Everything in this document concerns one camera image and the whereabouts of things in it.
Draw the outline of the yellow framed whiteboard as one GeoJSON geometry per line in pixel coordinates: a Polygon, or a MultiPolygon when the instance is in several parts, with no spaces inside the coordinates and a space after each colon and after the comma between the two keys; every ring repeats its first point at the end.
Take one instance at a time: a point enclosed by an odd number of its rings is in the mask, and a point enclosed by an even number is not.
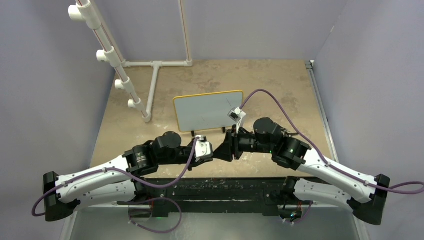
{"type": "Polygon", "coordinates": [[[228,113],[244,100],[242,90],[176,96],[173,106],[179,132],[191,133],[231,127],[228,113]]]}

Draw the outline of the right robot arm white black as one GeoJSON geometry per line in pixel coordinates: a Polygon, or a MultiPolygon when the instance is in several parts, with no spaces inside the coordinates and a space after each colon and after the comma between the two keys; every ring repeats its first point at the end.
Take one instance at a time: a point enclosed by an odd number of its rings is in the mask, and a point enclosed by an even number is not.
{"type": "Polygon", "coordinates": [[[359,220],[379,226],[388,197],[385,190],[390,178],[361,173],[321,157],[318,150],[292,137],[285,128],[268,117],[256,120],[253,132],[233,127],[223,143],[213,152],[215,159],[231,162],[243,153],[271,154],[271,159],[285,169],[319,178],[313,183],[300,178],[287,178],[280,196],[288,204],[297,201],[320,202],[348,210],[359,220]]]}

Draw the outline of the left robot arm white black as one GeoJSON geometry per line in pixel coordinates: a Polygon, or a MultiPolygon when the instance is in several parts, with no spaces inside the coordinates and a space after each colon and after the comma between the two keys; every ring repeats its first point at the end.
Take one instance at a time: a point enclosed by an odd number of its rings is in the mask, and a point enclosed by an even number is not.
{"type": "Polygon", "coordinates": [[[168,131],[155,140],[125,151],[102,165],[80,172],[59,175],[50,171],[43,175],[44,212],[46,222],[65,219],[74,212],[106,202],[134,201],[146,203],[151,188],[167,188],[179,181],[186,171],[212,161],[213,146],[204,135],[195,136],[189,145],[182,145],[179,134],[168,131]],[[142,177],[155,173],[161,165],[184,165],[182,173],[172,182],[158,185],[142,177]]]}

